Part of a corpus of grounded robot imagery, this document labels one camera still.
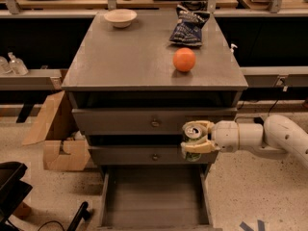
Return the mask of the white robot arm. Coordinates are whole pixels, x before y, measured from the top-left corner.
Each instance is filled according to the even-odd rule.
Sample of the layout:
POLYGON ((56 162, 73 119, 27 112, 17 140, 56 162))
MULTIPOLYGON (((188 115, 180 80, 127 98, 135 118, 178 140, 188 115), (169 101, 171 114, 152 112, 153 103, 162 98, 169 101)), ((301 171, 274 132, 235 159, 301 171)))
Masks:
POLYGON ((215 151, 245 150, 269 159, 290 154, 308 167, 308 134, 282 115, 270 115, 262 123, 197 120, 187 122, 182 131, 181 150, 187 161, 195 162, 202 154, 215 151))

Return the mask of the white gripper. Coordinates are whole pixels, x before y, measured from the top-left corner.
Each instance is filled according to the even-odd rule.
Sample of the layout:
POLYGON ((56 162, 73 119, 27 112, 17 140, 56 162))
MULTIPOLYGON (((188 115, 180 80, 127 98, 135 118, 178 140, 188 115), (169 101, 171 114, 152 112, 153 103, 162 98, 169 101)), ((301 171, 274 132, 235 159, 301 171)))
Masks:
POLYGON ((211 133, 211 141, 182 142, 181 147, 189 153, 235 152, 239 149, 239 126, 235 121, 220 121, 218 123, 209 120, 195 120, 186 122, 182 129, 199 125, 206 133, 211 133))

